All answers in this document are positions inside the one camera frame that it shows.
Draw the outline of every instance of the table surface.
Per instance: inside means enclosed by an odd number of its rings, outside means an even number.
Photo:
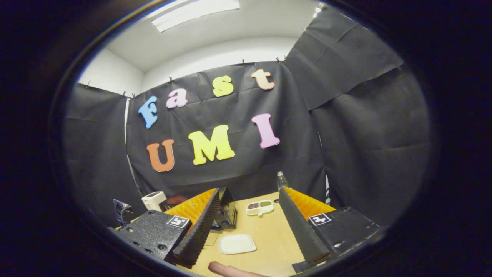
[[[212,261],[272,277],[296,274],[292,264],[304,261],[304,257],[280,204],[274,203],[274,210],[262,216],[245,213],[246,205],[251,202],[275,199],[278,199],[278,192],[236,201],[237,228],[211,231],[192,269],[179,267],[207,277],[220,276],[209,271],[208,265]],[[222,237],[235,234],[250,235],[256,245],[256,250],[233,255],[219,252],[217,241]]]

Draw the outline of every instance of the hand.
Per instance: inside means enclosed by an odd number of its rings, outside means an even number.
[[[243,271],[231,266],[225,266],[218,262],[211,262],[209,270],[224,277],[266,277],[258,273]]]

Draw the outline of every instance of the white ceiling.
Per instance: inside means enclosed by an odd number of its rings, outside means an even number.
[[[150,19],[125,30],[108,49],[143,72],[187,52],[252,37],[298,38],[311,22],[314,0],[239,0],[240,9],[197,18],[161,33]]]

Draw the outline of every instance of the plastic bottle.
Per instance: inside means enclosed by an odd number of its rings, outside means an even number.
[[[289,187],[289,183],[287,183],[282,171],[277,172],[277,189],[280,190],[280,187]]]

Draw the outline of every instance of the foam letter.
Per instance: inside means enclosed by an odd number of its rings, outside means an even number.
[[[157,121],[157,116],[153,113],[157,112],[157,107],[154,102],[157,101],[157,97],[151,96],[143,106],[138,109],[138,112],[142,114],[145,120],[145,127],[148,129]]]
[[[159,153],[157,149],[159,148],[159,143],[152,143],[147,145],[147,151],[149,152],[149,157],[151,159],[152,168],[157,172],[170,171],[174,166],[174,154],[173,154],[173,143],[174,140],[166,139],[162,142],[162,146],[166,149],[167,162],[165,164],[160,163]]]
[[[234,86],[231,84],[231,81],[231,77],[227,75],[215,78],[212,82],[215,96],[220,97],[231,94],[234,90]]]
[[[251,77],[256,79],[256,83],[258,86],[264,90],[273,89],[275,87],[275,83],[269,82],[267,76],[270,76],[270,72],[264,72],[263,69],[258,69]]]
[[[260,131],[261,148],[267,148],[280,143],[280,139],[275,137],[272,126],[270,125],[270,117],[271,115],[269,113],[263,113],[251,118],[251,121],[256,123],[258,131]]]
[[[215,150],[217,149],[217,159],[224,160],[232,158],[236,155],[229,145],[229,139],[227,138],[227,130],[229,126],[219,125],[214,128],[212,132],[212,138],[210,140],[201,132],[196,131],[189,134],[188,138],[193,142],[193,150],[195,152],[195,159],[193,163],[201,165],[207,162],[207,159],[203,157],[202,152],[209,158],[210,161],[214,160]]]
[[[186,99],[186,89],[173,90],[169,93],[169,97],[170,98],[166,102],[166,107],[168,108],[174,108],[176,106],[182,107],[188,103],[188,99]]]

